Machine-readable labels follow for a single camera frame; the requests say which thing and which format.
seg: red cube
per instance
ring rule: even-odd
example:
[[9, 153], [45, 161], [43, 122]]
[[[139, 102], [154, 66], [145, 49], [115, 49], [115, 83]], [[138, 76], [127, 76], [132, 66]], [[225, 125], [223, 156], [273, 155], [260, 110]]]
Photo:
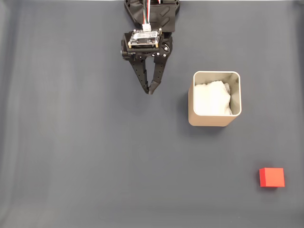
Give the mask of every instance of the red cube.
[[285, 187], [283, 168], [260, 169], [261, 187]]

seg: circuit board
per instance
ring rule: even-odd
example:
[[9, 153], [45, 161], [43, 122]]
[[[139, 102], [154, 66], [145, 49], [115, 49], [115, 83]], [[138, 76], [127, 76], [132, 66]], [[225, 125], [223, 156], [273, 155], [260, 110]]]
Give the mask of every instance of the circuit board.
[[135, 30], [132, 33], [130, 41], [128, 42], [129, 48], [158, 48], [161, 38], [162, 30], [142, 31]]

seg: square container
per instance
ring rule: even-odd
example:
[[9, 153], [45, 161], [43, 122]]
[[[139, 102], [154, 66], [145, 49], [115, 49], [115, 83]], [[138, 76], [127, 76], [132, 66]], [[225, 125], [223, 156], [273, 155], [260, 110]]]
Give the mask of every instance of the square container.
[[[232, 115], [199, 115], [195, 111], [194, 86], [222, 81], [230, 85]], [[198, 71], [194, 74], [188, 91], [188, 119], [192, 126], [225, 127], [242, 112], [240, 76], [234, 71]]]

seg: gray table surface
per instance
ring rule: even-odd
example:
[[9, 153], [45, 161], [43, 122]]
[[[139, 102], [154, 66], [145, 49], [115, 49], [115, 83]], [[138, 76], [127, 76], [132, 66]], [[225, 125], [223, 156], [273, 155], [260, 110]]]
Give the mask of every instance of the gray table surface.
[[[303, 24], [292, 1], [181, 2], [162, 84], [146, 95], [120, 55], [133, 29], [122, 1], [22, 3], [0, 226], [302, 228]], [[188, 123], [199, 70], [241, 76], [243, 112], [226, 128]], [[286, 187], [260, 188], [263, 167], [283, 167]]]

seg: container rim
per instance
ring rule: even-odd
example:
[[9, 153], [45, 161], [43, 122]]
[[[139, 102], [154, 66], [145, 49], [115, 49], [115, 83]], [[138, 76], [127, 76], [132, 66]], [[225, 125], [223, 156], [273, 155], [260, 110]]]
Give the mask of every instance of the container rim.
[[[239, 89], [239, 112], [238, 114], [235, 114], [235, 115], [200, 115], [200, 114], [197, 114], [197, 112], [195, 111], [195, 108], [194, 108], [194, 87], [195, 87], [195, 75], [197, 73], [232, 73], [232, 74], [236, 74], [238, 76], [238, 89]], [[192, 80], [192, 83], [193, 83], [193, 111], [196, 115], [199, 115], [199, 116], [225, 116], [225, 117], [229, 117], [229, 116], [232, 116], [232, 117], [237, 117], [241, 114], [242, 112], [242, 98], [241, 98], [241, 78], [238, 74], [238, 72], [236, 71], [197, 71], [194, 75], [193, 75], [193, 80]]]

